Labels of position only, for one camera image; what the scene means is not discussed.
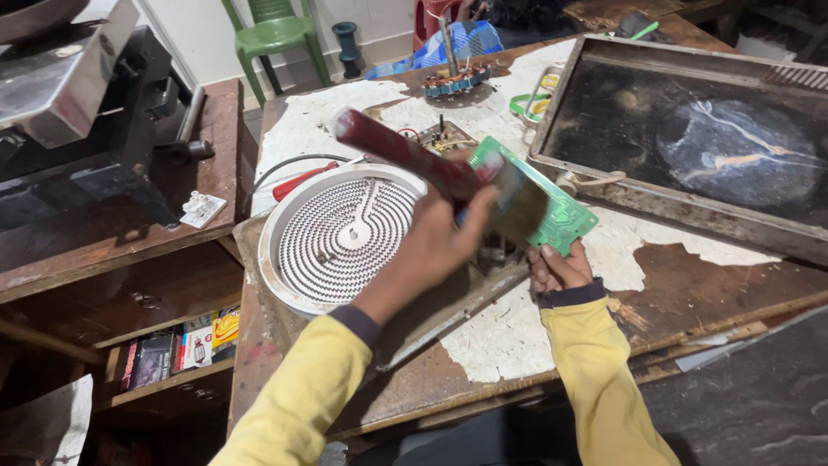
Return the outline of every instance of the brush bristles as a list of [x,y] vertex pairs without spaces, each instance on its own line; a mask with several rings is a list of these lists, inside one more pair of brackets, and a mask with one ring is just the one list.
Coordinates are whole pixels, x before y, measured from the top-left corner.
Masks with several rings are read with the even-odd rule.
[[493,220],[493,228],[518,246],[528,246],[527,238],[534,234],[546,217],[549,196],[531,179],[513,194],[512,205],[499,218]]

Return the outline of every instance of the green circuit board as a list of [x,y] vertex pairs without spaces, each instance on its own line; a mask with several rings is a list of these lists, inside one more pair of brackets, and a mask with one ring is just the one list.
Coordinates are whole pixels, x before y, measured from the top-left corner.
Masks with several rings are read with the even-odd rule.
[[474,160],[482,160],[485,154],[491,152],[500,153],[549,196],[546,217],[537,231],[527,238],[530,245],[549,243],[566,256],[569,254],[572,241],[586,235],[598,225],[598,217],[595,214],[491,136],[484,139],[474,150],[469,163],[474,166]]

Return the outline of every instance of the person's right hand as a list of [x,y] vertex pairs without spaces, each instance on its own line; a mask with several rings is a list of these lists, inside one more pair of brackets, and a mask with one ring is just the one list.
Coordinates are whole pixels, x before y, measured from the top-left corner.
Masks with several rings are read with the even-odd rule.
[[540,250],[529,248],[527,257],[532,267],[532,289],[538,293],[592,283],[592,269],[580,240],[572,243],[566,259],[550,245],[541,245]]

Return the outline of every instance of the red screwdriver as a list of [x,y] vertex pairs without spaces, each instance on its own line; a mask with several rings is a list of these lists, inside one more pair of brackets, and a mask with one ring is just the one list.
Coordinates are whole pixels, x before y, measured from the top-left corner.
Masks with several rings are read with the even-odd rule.
[[[364,155],[361,156],[361,157],[357,157],[354,160],[351,160],[350,162],[344,163],[342,166],[344,167],[346,165],[352,165],[352,164],[357,163],[357,162],[362,162],[363,160],[365,160],[365,158],[366,157]],[[276,198],[277,201],[281,202],[282,199],[285,198],[285,196],[290,194],[291,191],[296,189],[296,187],[301,185],[303,182],[308,181],[309,179],[315,177],[316,175],[318,175],[320,173],[327,172],[328,170],[333,170],[334,168],[337,168],[338,166],[339,166],[338,163],[331,162],[331,163],[325,165],[322,168],[315,168],[313,170],[310,170],[307,173],[303,173],[303,174],[299,175],[298,177],[293,178],[292,180],[286,181],[286,182],[284,182],[284,183],[282,183],[282,184],[280,184],[280,185],[273,188],[273,197]]]

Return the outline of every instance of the red plastic stool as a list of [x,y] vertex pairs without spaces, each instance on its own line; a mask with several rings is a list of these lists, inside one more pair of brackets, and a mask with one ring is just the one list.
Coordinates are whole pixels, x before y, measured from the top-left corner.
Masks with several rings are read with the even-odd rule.
[[437,16],[445,16],[449,22],[456,21],[457,12],[460,10],[462,0],[416,0],[414,7],[414,51],[426,43],[429,37],[440,30],[440,23],[437,18],[426,12]]

